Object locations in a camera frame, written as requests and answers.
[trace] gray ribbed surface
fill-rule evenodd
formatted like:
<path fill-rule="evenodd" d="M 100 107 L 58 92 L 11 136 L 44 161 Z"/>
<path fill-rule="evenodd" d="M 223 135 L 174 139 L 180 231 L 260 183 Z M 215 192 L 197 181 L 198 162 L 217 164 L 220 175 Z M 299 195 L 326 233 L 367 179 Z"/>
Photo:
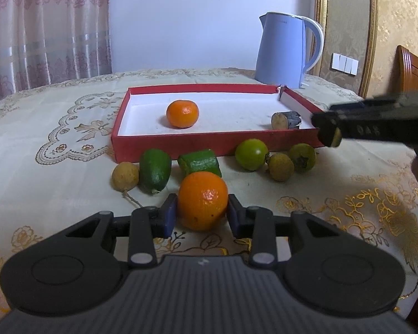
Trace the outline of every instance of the gray ribbed surface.
<path fill-rule="evenodd" d="M 414 333 L 394 313 L 342 319 L 305 308 L 272 272 L 240 257 L 166 256 L 132 272 L 106 303 L 79 315 L 38 318 L 13 311 L 0 334 L 385 334 Z"/>

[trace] wooden chair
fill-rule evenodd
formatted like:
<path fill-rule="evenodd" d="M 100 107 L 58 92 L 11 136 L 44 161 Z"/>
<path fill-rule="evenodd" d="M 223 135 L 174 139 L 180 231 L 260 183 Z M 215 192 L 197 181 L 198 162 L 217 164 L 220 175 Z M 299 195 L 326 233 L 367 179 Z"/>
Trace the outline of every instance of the wooden chair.
<path fill-rule="evenodd" d="M 418 57 L 399 45 L 397 48 L 399 58 L 399 90 L 411 92 L 418 90 Z"/>
<path fill-rule="evenodd" d="M 397 48 L 399 59 L 398 91 L 414 92 L 418 90 L 418 57 L 399 45 Z M 407 321 L 418 328 L 418 299 L 410 311 Z"/>

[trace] orange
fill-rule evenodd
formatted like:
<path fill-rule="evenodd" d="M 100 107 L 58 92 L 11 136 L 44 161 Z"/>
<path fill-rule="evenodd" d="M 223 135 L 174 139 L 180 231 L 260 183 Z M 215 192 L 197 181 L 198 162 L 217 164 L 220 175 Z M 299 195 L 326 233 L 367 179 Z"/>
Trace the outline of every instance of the orange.
<path fill-rule="evenodd" d="M 178 219 L 188 229 L 207 231 L 225 215 L 228 187 L 212 172 L 194 172 L 186 176 L 178 191 Z"/>
<path fill-rule="evenodd" d="M 192 127 L 199 116 L 197 105 L 190 100 L 175 100 L 170 103 L 166 111 L 167 120 L 176 128 Z"/>

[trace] kettle spout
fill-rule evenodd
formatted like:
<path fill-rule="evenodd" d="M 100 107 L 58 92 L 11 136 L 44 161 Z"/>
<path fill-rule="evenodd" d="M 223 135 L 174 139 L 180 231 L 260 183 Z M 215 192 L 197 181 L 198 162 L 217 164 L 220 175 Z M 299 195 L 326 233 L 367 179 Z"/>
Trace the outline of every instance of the kettle spout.
<path fill-rule="evenodd" d="M 259 17 L 260 22 L 262 23 L 262 28 L 265 28 L 265 22 L 266 22 L 266 14 Z"/>

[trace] electric kettle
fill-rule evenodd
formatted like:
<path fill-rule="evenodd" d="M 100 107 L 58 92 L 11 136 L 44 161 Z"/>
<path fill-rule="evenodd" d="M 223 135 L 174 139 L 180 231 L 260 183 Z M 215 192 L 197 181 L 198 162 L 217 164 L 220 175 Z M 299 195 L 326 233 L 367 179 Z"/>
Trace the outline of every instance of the electric kettle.
<path fill-rule="evenodd" d="M 270 85 L 300 88 L 303 75 L 316 65 L 324 49 L 324 33 L 316 21 L 279 12 L 260 16 L 263 27 L 262 41 L 255 68 L 255 80 Z M 315 52 L 306 62 L 306 28 L 315 37 Z"/>

